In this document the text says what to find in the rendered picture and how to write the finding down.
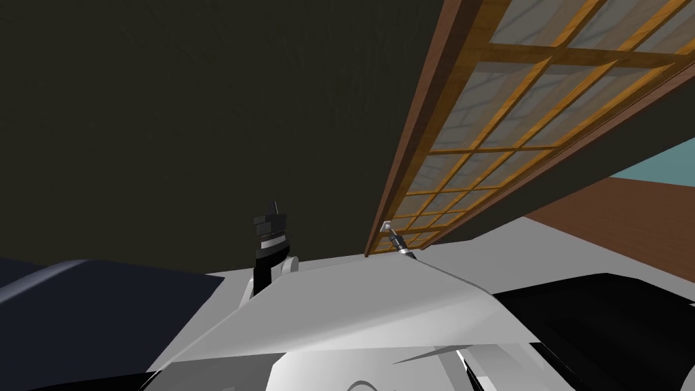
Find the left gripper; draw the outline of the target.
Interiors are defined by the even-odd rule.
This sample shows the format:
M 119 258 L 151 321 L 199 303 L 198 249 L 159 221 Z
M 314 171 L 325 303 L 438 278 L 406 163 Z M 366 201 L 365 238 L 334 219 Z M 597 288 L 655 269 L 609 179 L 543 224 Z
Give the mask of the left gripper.
M 286 221 L 287 216 L 279 211 L 278 203 L 271 201 L 267 205 L 265 214 L 253 219 L 253 225 L 256 235 L 261 239 L 261 237 L 284 233 Z

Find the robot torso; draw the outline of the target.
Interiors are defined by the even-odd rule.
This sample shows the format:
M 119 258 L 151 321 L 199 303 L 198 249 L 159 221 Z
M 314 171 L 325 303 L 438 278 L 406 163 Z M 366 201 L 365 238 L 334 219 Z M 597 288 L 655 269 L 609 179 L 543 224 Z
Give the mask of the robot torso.
M 222 285 L 138 391 L 575 391 L 497 297 L 546 282 L 501 231 L 399 253 L 288 260 Z

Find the wooden lattice glass door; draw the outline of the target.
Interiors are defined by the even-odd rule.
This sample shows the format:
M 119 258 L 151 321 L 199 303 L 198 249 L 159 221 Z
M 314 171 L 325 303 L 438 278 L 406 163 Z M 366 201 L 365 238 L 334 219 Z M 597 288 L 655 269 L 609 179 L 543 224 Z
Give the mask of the wooden lattice glass door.
M 503 225 L 694 77 L 695 0 L 445 0 L 364 255 Z

